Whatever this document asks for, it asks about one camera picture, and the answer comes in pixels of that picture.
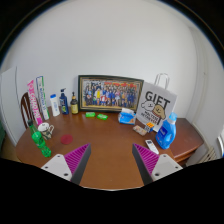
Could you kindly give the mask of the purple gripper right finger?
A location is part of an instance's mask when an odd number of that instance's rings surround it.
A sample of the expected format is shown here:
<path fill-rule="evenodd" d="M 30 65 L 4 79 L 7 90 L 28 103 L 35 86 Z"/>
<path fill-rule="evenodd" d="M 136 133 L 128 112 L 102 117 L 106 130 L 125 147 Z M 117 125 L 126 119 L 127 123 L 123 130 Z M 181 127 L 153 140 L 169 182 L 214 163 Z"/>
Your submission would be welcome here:
<path fill-rule="evenodd" d="M 138 144 L 132 146 L 132 153 L 145 185 L 182 169 L 169 155 L 158 155 Z"/>

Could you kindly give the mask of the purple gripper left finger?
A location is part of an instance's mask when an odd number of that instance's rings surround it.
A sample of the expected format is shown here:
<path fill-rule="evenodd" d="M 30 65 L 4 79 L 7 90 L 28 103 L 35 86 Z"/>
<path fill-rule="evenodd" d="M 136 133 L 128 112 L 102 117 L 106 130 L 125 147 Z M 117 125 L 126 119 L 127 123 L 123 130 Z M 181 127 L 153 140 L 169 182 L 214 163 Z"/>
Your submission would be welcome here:
<path fill-rule="evenodd" d="M 91 145 L 85 144 L 66 155 L 56 154 L 42 169 L 79 185 L 90 155 Z"/>

